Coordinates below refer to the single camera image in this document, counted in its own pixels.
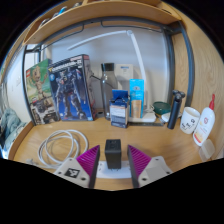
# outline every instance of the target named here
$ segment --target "white bottle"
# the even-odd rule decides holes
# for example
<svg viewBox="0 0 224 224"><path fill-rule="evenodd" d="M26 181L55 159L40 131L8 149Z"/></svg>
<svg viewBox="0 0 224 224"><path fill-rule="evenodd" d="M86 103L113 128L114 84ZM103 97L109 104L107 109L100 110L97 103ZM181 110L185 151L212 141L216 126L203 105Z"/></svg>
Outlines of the white bottle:
<svg viewBox="0 0 224 224"><path fill-rule="evenodd" d="M193 133L193 139L199 146L202 146L203 142L208 138L215 123L214 100L215 94L212 95L209 107L202 111L198 125Z"/></svg>

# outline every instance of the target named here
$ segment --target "purple object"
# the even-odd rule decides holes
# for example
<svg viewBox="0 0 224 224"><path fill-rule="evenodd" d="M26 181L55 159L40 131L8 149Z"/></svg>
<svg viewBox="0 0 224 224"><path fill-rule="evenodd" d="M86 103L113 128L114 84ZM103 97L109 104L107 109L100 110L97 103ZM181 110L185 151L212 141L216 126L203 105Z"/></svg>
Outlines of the purple object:
<svg viewBox="0 0 224 224"><path fill-rule="evenodd" d="M89 149L76 159L90 177L89 188L94 188L95 185L99 157L100 146L97 145L92 149Z"/></svg>
<svg viewBox="0 0 224 224"><path fill-rule="evenodd" d="M128 145L128 159L131 168L133 186L134 188L138 188L138 177L151 161L151 157L135 147Z"/></svg>

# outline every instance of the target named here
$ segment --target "black box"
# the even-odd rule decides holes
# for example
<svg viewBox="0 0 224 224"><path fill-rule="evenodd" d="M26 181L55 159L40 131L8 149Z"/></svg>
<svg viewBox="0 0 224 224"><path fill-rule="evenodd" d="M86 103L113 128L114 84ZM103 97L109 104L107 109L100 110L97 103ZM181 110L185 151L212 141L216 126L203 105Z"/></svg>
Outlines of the black box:
<svg viewBox="0 0 224 224"><path fill-rule="evenodd" d="M105 146L108 169L121 169L121 140L108 139Z"/></svg>

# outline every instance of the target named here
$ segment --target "cardboard box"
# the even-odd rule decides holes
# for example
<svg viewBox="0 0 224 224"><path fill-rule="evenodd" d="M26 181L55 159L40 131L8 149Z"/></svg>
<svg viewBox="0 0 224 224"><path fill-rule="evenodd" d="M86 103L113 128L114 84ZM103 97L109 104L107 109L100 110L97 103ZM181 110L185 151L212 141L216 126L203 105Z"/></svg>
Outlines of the cardboard box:
<svg viewBox="0 0 224 224"><path fill-rule="evenodd" d="M30 109L36 125L48 124L59 120L51 94L46 59L26 70L26 89Z"/></svg>
<svg viewBox="0 0 224 224"><path fill-rule="evenodd" d="M88 55L78 55L48 68L55 106L63 121L92 121L96 112Z"/></svg>

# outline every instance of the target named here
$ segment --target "purple triangle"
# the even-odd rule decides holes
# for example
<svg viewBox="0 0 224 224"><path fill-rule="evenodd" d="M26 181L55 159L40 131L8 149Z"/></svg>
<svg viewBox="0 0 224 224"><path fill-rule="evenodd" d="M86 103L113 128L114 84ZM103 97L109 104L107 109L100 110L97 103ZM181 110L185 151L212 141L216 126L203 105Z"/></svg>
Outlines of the purple triangle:
<svg viewBox="0 0 224 224"><path fill-rule="evenodd" d="M142 173L142 171L150 162L151 157L149 157L148 155L146 155L145 153L141 152L139 149L136 149L135 147L131 145L128 145L128 151L131 157L130 159L132 160L130 161L131 164L133 165L132 168L134 169L136 178L138 178L139 175Z"/></svg>
<svg viewBox="0 0 224 224"><path fill-rule="evenodd" d="M97 145L76 158L76 160L79 162L79 164L82 166L82 168L86 171L86 173L90 177L89 188L93 188L95 184L99 157L100 157L100 146Z"/></svg>

